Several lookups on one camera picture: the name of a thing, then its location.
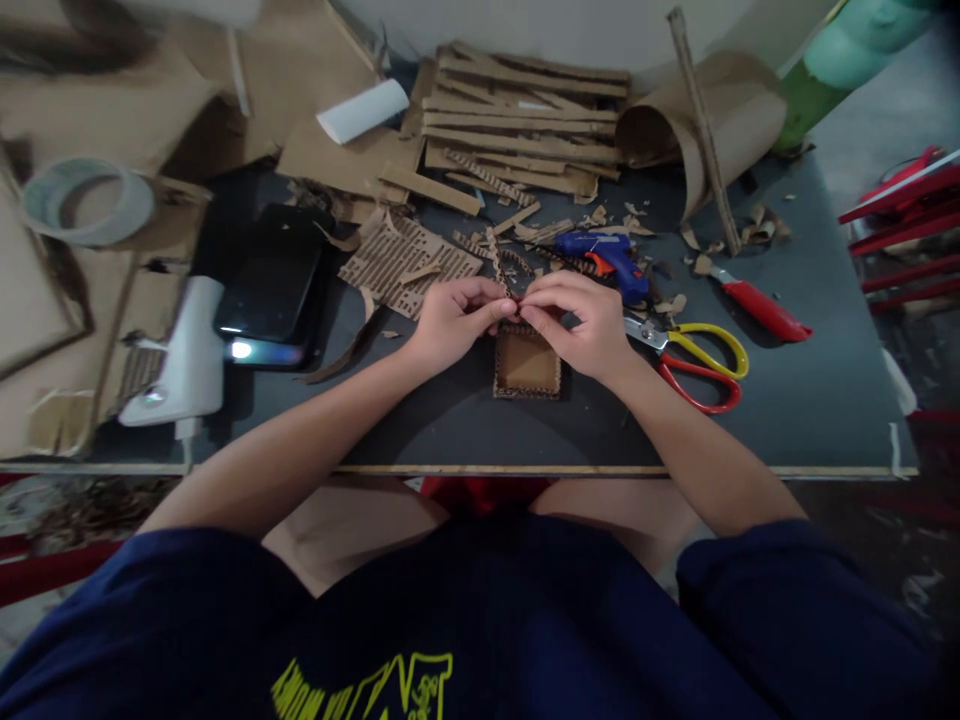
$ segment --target person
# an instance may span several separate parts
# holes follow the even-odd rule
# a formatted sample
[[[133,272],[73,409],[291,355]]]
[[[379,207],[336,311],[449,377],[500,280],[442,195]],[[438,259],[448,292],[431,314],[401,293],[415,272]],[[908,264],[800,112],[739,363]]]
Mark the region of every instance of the person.
[[[671,480],[561,481],[465,522],[395,480],[325,480],[517,310],[492,280],[435,284],[399,350],[196,468],[19,649],[0,717],[918,717],[922,637],[580,275],[534,281],[520,318],[623,401]],[[680,558],[678,605],[651,571],[697,517],[716,539]]]

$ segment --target hand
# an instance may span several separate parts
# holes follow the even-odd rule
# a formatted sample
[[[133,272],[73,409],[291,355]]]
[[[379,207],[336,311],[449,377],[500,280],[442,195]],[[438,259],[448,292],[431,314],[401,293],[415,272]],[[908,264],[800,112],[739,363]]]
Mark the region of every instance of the hand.
[[[490,278],[434,283],[423,301],[417,331],[403,351],[419,369],[436,375],[466,355],[478,337],[496,335],[500,321],[516,312],[517,304]]]
[[[580,325],[567,330],[544,308],[572,312]],[[605,385],[636,364],[623,329],[620,293],[567,270],[535,280],[520,301],[520,316],[543,335],[574,370]]]

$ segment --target blue glue gun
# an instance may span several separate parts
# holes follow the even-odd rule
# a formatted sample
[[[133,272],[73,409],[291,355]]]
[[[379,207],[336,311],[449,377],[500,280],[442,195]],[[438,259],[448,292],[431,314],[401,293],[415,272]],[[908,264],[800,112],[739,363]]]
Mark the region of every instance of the blue glue gun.
[[[593,260],[601,277],[616,273],[624,305],[636,305],[650,294],[650,282],[630,260],[630,238],[626,235],[565,233],[557,236],[556,248],[564,257]]]

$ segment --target navy blue shirt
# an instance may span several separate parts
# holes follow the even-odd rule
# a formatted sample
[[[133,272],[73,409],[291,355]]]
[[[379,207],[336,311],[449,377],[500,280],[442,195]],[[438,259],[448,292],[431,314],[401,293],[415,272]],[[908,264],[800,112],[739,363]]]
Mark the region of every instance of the navy blue shirt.
[[[608,533],[450,524],[313,600],[255,542],[134,537],[0,676],[0,718],[903,718],[924,641],[807,522],[694,544],[680,605]]]

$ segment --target fingers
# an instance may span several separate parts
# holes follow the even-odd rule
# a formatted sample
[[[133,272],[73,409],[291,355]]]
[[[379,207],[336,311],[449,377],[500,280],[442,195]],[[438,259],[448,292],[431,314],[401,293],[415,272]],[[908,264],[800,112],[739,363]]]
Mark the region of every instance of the fingers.
[[[434,283],[433,287],[449,292],[463,310],[468,305],[486,304],[503,297],[500,284],[485,277],[460,278],[448,283]]]
[[[555,273],[550,273],[549,275],[544,275],[542,278],[538,278],[530,283],[530,287],[527,288],[527,295],[529,296],[540,290],[554,287],[574,288],[582,292],[596,292],[597,290],[604,289],[602,285],[598,285],[580,273],[571,272],[570,270],[560,270]]]
[[[528,293],[520,301],[520,307],[558,307],[572,312],[581,320],[586,320],[590,314],[591,304],[595,302],[595,296],[592,293],[577,288],[557,286]]]
[[[544,340],[562,357],[571,337],[569,331],[554,320],[549,313],[533,305],[520,309],[520,317],[526,320]]]
[[[500,298],[484,305],[479,310],[467,315],[474,335],[482,335],[491,325],[496,325],[503,318],[509,317],[517,312],[517,304],[513,300]]]

